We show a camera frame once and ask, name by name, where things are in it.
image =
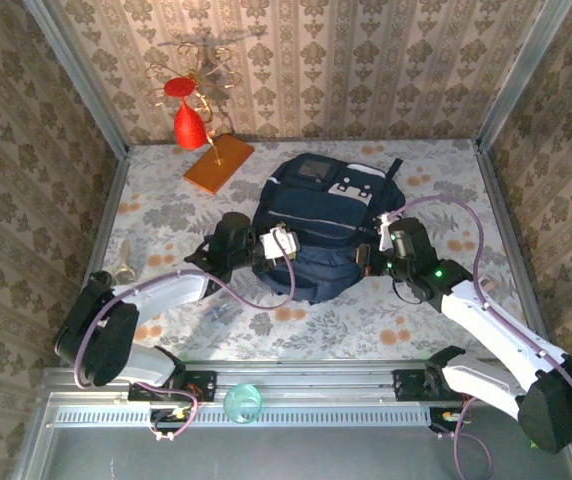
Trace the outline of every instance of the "navy backpack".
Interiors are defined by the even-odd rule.
[[[374,218],[406,203],[393,181],[398,158],[384,174],[373,167],[304,153],[283,163],[266,181],[253,226],[259,234],[277,223],[297,233],[301,250],[293,261],[295,300],[335,298],[364,277],[357,249],[379,245]],[[288,294],[286,265],[253,272],[271,289]]]

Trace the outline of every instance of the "white connector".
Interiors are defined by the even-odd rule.
[[[271,228],[270,232],[259,237],[262,245],[264,246],[264,256],[266,257],[266,260],[273,260],[283,256],[279,249],[279,245],[275,242],[273,232],[275,232],[279,245],[282,246],[287,255],[292,255],[299,250],[297,235],[293,232],[289,232],[285,227],[278,225],[275,228]]]

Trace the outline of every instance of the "patterned wallpaper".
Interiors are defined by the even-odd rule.
[[[472,138],[543,0],[57,0],[131,143],[172,141],[144,69],[173,40],[237,41],[218,131],[277,138]]]
[[[572,351],[572,8],[493,148],[544,320]]]
[[[115,164],[22,2],[0,0],[0,478],[55,362]]]

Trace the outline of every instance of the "jewelry stand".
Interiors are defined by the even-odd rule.
[[[228,134],[222,135],[214,142],[209,135],[208,141],[212,147],[190,167],[184,178],[214,195],[250,157],[255,148]]]

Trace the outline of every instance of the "table surface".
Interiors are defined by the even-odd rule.
[[[506,310],[523,318],[495,218],[468,140],[316,141],[255,143],[255,152],[216,194],[188,184],[183,173],[205,148],[178,152],[173,145],[134,147],[130,170],[108,244],[104,269],[113,271],[119,247],[131,241],[129,263],[138,279],[178,267],[228,211],[252,218],[264,181],[279,164],[304,152],[363,163],[386,170],[404,160],[395,180],[407,200],[435,193],[468,202],[484,225],[482,276]],[[468,214],[455,205],[427,203],[408,212],[426,225],[442,258],[470,267],[477,232]],[[234,273],[233,288],[263,305],[278,305],[250,269]],[[401,287],[400,293],[410,292]],[[213,306],[231,310],[219,320]],[[391,289],[391,279],[366,278],[332,301],[292,302],[274,312],[232,304],[224,292],[184,305],[140,326],[136,342],[162,345],[185,361],[202,360],[397,360],[424,359],[458,345],[480,357],[490,353],[464,329],[428,305],[408,305]]]

